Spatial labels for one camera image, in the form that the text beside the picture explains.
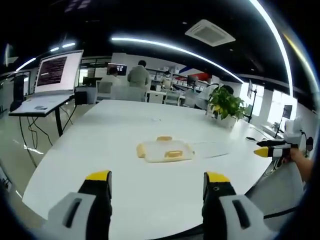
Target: black table leg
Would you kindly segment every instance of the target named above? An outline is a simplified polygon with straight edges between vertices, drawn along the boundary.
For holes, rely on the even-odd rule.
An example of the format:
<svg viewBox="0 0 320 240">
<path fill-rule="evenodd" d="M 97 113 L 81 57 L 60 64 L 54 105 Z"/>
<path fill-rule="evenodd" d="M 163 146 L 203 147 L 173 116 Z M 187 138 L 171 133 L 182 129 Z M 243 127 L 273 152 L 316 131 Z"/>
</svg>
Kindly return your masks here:
<svg viewBox="0 0 320 240">
<path fill-rule="evenodd" d="M 55 121 L 56 121 L 56 127 L 58 128 L 58 133 L 59 137 L 62 136 L 63 131 L 62 131 L 62 126 L 61 126 L 61 119 L 60 119 L 60 109 L 57 107 L 55 110 Z"/>
</svg>

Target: ceiling light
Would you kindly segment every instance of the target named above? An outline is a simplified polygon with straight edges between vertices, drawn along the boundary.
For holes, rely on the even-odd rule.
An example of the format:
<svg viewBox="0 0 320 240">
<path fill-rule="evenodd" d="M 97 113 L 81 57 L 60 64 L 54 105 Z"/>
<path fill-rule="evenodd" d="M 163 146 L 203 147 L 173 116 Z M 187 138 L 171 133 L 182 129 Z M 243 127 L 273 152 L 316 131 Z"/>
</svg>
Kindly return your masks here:
<svg viewBox="0 0 320 240">
<path fill-rule="evenodd" d="M 153 45 L 158 45 L 158 46 L 165 47 L 165 48 L 168 48 L 168 49 L 173 49 L 173 50 L 185 53 L 185 54 L 189 54 L 191 56 L 194 56 L 194 57 L 196 57 L 198 59 L 206 61 L 207 63 L 210 63 L 210 64 L 216 66 L 217 68 L 225 71 L 227 74 L 229 74 L 230 76 L 234 77 L 235 79 L 237 79 L 242 84 L 245 83 L 238 76 L 236 76 L 235 74 L 233 74 L 229 70 L 225 69 L 223 66 L 220 66 L 219 64 L 217 64 L 217 63 L 215 63 L 215 62 L 213 62 L 213 61 L 211 61 L 211 60 L 209 60 L 209 59 L 207 59 L 207 58 L 205 58 L 203 56 L 200 56 L 200 55 L 195 54 L 195 53 L 193 53 L 191 51 L 187 51 L 185 49 L 182 49 L 182 48 L 179 48 L 179 47 L 176 47 L 176 46 L 172 46 L 172 45 L 169 45 L 169 44 L 166 44 L 166 43 L 157 42 L 157 41 L 149 41 L 149 40 L 143 40 L 143 39 L 126 38 L 126 37 L 112 37 L 111 40 L 112 41 L 127 41 L 127 42 L 136 42 L 136 43 L 144 43 L 144 44 L 153 44 Z"/>
<path fill-rule="evenodd" d="M 58 46 L 55 47 L 55 48 L 50 49 L 50 52 L 54 52 L 54 51 L 57 51 L 57 50 L 59 50 L 59 47 L 58 47 Z"/>
<path fill-rule="evenodd" d="M 261 16 L 264 18 L 264 20 L 266 21 L 266 23 L 268 24 L 269 28 L 271 29 L 276 42 L 279 45 L 280 51 L 282 53 L 282 57 L 284 60 L 284 65 L 286 68 L 286 74 L 288 76 L 288 83 L 289 83 L 289 90 L 290 90 L 290 96 L 293 97 L 294 96 L 294 90 L 293 90 L 293 83 L 292 83 L 292 75 L 291 75 L 291 69 L 290 69 L 290 64 L 289 64 L 289 58 L 285 49 L 285 45 L 281 40 L 281 37 L 278 33 L 278 30 L 275 26 L 275 24 L 272 22 L 271 18 L 269 17 L 268 13 L 266 12 L 266 10 L 261 6 L 261 4 L 257 1 L 257 0 L 249 0 L 253 6 L 259 11 L 259 13 L 261 14 Z"/>
<path fill-rule="evenodd" d="M 67 43 L 65 45 L 62 45 L 62 48 L 64 49 L 64 48 L 71 47 L 71 46 L 74 46 L 74 45 L 76 45 L 76 43 L 75 42 L 71 42 L 71 43 Z"/>
<path fill-rule="evenodd" d="M 36 58 L 31 58 L 29 61 L 26 61 L 24 64 L 22 64 L 20 67 L 18 67 L 15 71 L 19 72 L 22 68 L 24 68 L 25 66 L 27 66 L 29 63 L 33 62 L 34 60 L 36 60 Z"/>
</svg>

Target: power cord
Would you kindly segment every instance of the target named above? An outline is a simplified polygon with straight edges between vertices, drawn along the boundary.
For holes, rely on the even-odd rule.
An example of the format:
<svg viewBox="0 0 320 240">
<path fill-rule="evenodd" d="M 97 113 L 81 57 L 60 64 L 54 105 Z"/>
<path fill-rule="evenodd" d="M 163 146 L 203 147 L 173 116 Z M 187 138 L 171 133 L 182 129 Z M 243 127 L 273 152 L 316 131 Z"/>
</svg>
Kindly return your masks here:
<svg viewBox="0 0 320 240">
<path fill-rule="evenodd" d="M 48 137 L 49 143 L 51 144 L 51 146 L 53 146 L 53 144 L 52 144 L 52 142 L 51 142 L 51 140 L 50 140 L 50 136 L 36 124 L 36 120 L 37 120 L 37 119 L 38 119 L 38 118 L 36 118 L 36 119 L 34 120 L 34 118 L 32 118 L 33 124 L 36 126 L 37 129 L 39 129 L 41 132 L 43 132 L 43 133 Z"/>
<path fill-rule="evenodd" d="M 65 112 L 65 114 L 68 116 L 68 118 L 70 119 L 70 123 L 73 125 L 74 123 L 71 121 L 71 118 L 70 118 L 70 116 L 69 116 L 69 113 L 66 111 L 66 110 L 64 110 L 64 108 L 61 106 L 60 107 L 61 108 L 61 110 L 62 111 L 64 111 Z"/>
<path fill-rule="evenodd" d="M 64 127 L 62 129 L 62 132 L 65 130 L 65 128 L 66 128 L 67 124 L 69 123 L 69 121 L 71 121 L 71 118 L 72 118 L 73 114 L 75 113 L 75 110 L 76 110 L 77 106 L 78 105 L 75 105 L 75 107 L 74 107 L 74 109 L 73 109 L 73 111 L 71 113 L 71 116 L 69 117 L 68 121 L 66 121 L 66 123 L 65 123 L 65 125 L 64 125 Z"/>
<path fill-rule="evenodd" d="M 38 148 L 38 133 L 37 133 L 37 131 L 32 130 L 32 127 L 31 127 L 34 122 L 33 122 L 32 124 L 30 124 L 29 117 L 26 117 L 26 119 L 27 119 L 28 124 L 29 124 L 28 129 L 29 129 L 29 131 L 31 132 L 33 148 L 34 148 L 34 149 L 37 149 L 37 148 Z"/>
<path fill-rule="evenodd" d="M 28 154 L 29 154 L 29 156 L 30 156 L 30 158 L 31 158 L 31 161 L 32 161 L 33 165 L 35 166 L 35 168 L 37 168 L 37 164 L 36 164 L 36 162 L 35 162 L 35 159 L 34 159 L 34 157 L 32 156 L 32 154 L 31 154 L 31 152 L 30 152 L 30 150 L 29 150 L 29 148 L 28 148 L 28 146 L 27 146 L 26 140 L 25 140 L 24 131 L 22 130 L 22 125 L 21 125 L 21 117 L 19 117 L 19 123 L 20 123 L 20 131 L 21 131 L 21 135 L 22 135 L 22 139 L 23 139 L 25 148 L 26 148 L 26 150 L 27 150 L 27 152 L 28 152 Z"/>
</svg>

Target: human hand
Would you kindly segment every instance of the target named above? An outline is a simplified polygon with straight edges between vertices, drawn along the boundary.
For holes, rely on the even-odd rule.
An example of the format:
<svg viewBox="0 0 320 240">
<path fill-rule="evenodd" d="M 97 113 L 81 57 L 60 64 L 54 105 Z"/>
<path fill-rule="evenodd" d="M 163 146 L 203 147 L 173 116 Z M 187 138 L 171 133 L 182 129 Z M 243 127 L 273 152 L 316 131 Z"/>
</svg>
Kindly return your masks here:
<svg viewBox="0 0 320 240">
<path fill-rule="evenodd" d="M 304 154 L 298 148 L 291 148 L 290 155 L 283 158 L 282 163 L 288 163 L 290 161 L 300 161 L 305 158 Z"/>
</svg>

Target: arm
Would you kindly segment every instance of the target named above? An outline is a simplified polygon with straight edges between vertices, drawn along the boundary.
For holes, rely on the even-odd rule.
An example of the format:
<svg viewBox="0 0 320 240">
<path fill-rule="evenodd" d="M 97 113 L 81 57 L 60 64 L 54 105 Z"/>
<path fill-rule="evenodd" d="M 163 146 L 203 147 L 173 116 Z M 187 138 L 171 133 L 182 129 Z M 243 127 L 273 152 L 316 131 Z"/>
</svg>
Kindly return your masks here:
<svg viewBox="0 0 320 240">
<path fill-rule="evenodd" d="M 290 157 L 299 169 L 302 180 L 308 182 L 311 177 L 314 162 L 305 158 L 303 153 L 297 148 L 291 148 Z"/>
</svg>

